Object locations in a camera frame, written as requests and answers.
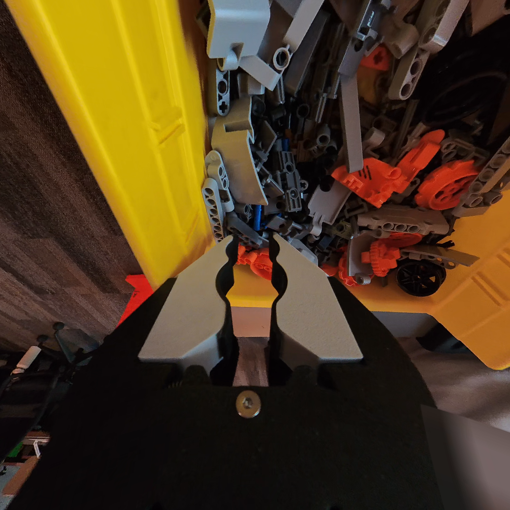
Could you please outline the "orange toy wheel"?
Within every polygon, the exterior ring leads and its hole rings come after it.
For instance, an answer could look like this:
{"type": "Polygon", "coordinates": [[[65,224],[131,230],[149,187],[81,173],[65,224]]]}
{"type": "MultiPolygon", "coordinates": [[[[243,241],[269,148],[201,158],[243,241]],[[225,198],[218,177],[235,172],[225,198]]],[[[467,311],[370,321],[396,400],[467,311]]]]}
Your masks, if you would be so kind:
{"type": "Polygon", "coordinates": [[[474,160],[452,161],[432,171],[418,188],[418,207],[446,210],[456,207],[463,193],[479,174],[481,167],[474,160]]]}

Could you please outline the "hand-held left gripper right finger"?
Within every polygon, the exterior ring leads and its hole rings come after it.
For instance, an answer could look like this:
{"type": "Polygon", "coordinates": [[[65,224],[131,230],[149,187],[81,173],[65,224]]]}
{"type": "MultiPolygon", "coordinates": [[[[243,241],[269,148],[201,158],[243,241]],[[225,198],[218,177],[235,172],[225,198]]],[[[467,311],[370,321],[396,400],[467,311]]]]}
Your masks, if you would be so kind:
{"type": "Polygon", "coordinates": [[[271,284],[270,359],[288,369],[354,363],[363,354],[328,280],[315,263],[279,234],[269,242],[271,284]]]}

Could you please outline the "pile of toy building parts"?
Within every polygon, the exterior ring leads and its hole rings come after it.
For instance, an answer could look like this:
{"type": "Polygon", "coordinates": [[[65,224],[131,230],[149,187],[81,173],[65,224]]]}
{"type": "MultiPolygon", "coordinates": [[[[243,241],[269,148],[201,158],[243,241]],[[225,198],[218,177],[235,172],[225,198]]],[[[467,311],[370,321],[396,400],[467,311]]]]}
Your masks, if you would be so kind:
{"type": "MultiPolygon", "coordinates": [[[[267,281],[274,233],[351,287],[396,281],[397,267],[377,277],[361,262],[379,239],[399,247],[398,265],[425,260],[446,277],[473,266],[479,257],[456,249],[455,225],[486,213],[509,188],[509,138],[489,134],[509,85],[509,1],[269,5],[256,55],[207,55],[202,195],[215,241],[237,235],[237,264],[267,281]],[[365,158],[395,167],[435,130],[445,131],[437,154],[379,208],[332,176],[343,165],[361,170],[365,158]],[[432,171],[468,160],[481,170],[456,207],[417,206],[432,171]]],[[[210,18],[201,1],[206,52],[210,18]]]]}

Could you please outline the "light grey curved toy panel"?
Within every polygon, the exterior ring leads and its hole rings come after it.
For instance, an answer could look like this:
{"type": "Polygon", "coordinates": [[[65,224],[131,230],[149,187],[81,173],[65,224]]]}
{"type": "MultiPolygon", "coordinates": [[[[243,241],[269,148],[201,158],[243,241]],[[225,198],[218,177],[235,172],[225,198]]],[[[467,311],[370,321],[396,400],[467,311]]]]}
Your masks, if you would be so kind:
{"type": "Polygon", "coordinates": [[[238,58],[256,55],[270,21],[269,1],[208,1],[211,13],[207,55],[238,58]]]}

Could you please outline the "orange toy panel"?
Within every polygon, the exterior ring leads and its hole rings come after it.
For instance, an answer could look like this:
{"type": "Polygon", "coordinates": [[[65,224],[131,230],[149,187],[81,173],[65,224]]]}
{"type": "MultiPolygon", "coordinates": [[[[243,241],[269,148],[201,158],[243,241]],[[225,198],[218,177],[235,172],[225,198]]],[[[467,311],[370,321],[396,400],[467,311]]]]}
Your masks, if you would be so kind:
{"type": "Polygon", "coordinates": [[[375,158],[365,158],[361,170],[349,173],[346,165],[343,165],[336,168],[332,176],[356,195],[379,208],[392,193],[405,191],[418,172],[437,154],[444,137],[444,130],[424,134],[418,145],[395,167],[375,158]]]}

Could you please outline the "black studded foam mat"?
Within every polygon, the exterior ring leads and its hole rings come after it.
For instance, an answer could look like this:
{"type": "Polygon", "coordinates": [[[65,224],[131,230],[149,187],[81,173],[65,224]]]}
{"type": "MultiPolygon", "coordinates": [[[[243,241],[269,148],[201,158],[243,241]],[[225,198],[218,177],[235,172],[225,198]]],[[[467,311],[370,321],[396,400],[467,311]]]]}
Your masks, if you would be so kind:
{"type": "Polygon", "coordinates": [[[468,354],[470,349],[455,338],[448,329],[438,323],[424,336],[417,337],[418,343],[426,350],[440,354],[468,354]]]}

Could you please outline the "black toy wheel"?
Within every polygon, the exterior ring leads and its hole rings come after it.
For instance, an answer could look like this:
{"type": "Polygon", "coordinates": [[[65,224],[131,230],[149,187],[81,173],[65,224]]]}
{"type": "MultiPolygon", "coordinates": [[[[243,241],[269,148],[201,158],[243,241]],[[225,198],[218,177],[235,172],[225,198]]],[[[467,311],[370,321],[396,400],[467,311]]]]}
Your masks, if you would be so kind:
{"type": "Polygon", "coordinates": [[[405,293],[428,297],[435,294],[445,281],[446,269],[425,260],[405,260],[398,265],[395,278],[405,293]]]}

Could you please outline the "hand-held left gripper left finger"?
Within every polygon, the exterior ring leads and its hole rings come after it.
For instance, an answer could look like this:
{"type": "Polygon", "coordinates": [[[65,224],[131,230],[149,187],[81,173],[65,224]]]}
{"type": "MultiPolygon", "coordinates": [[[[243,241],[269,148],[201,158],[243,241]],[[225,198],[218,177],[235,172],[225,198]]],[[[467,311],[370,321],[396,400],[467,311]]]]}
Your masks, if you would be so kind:
{"type": "Polygon", "coordinates": [[[238,243],[228,235],[178,275],[140,361],[175,363],[182,370],[198,365],[207,373],[220,362],[236,368],[239,347],[226,295],[234,284],[238,243]]]}

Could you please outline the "orange toy gear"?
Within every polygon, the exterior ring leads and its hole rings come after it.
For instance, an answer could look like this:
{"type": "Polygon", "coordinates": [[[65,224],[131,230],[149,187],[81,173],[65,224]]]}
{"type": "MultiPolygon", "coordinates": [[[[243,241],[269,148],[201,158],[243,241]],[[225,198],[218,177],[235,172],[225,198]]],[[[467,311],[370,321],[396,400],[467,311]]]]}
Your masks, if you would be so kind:
{"type": "Polygon", "coordinates": [[[377,277],[385,277],[398,265],[400,258],[399,247],[389,244],[384,239],[379,239],[371,243],[368,251],[361,253],[361,262],[369,264],[372,272],[377,277]]]}

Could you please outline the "yellow plastic bin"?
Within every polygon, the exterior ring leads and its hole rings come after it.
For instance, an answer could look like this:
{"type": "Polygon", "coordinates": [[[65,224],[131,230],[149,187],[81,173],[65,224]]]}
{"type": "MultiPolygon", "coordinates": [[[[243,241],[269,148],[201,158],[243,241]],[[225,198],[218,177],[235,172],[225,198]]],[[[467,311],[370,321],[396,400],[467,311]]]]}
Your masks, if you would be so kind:
{"type": "MultiPolygon", "coordinates": [[[[213,245],[201,196],[207,57],[198,1],[6,1],[153,289],[213,245]]],[[[373,312],[424,313],[492,369],[509,367],[509,191],[461,218],[478,256],[430,297],[389,279],[348,288],[373,312]]]]}

